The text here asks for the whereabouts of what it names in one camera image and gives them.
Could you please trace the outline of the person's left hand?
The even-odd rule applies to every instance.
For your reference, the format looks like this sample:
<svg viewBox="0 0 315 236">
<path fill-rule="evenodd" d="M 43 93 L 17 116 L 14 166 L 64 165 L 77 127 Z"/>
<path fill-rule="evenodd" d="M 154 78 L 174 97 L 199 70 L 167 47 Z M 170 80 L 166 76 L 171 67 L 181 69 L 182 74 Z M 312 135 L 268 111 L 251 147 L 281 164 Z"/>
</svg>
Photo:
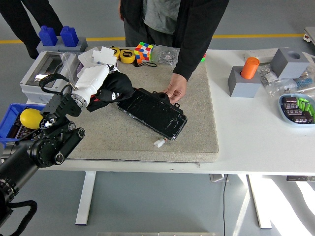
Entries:
<svg viewBox="0 0 315 236">
<path fill-rule="evenodd" d="M 175 104 L 186 95 L 186 91 L 186 78 L 180 74 L 173 73 L 167 88 L 162 92 L 168 96 L 171 104 Z"/>
</svg>

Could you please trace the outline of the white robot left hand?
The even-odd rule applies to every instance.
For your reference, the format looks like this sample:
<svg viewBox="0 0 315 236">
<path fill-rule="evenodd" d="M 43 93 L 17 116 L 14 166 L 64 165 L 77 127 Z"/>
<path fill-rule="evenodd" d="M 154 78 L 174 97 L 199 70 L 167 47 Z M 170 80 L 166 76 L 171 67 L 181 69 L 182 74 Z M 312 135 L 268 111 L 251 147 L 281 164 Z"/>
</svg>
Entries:
<svg viewBox="0 0 315 236">
<path fill-rule="evenodd" d="M 79 77 L 71 97 L 80 108 L 86 108 L 91 96 L 97 94 L 106 77 L 116 71 L 119 71 L 116 66 L 107 64 L 86 68 Z"/>
</svg>

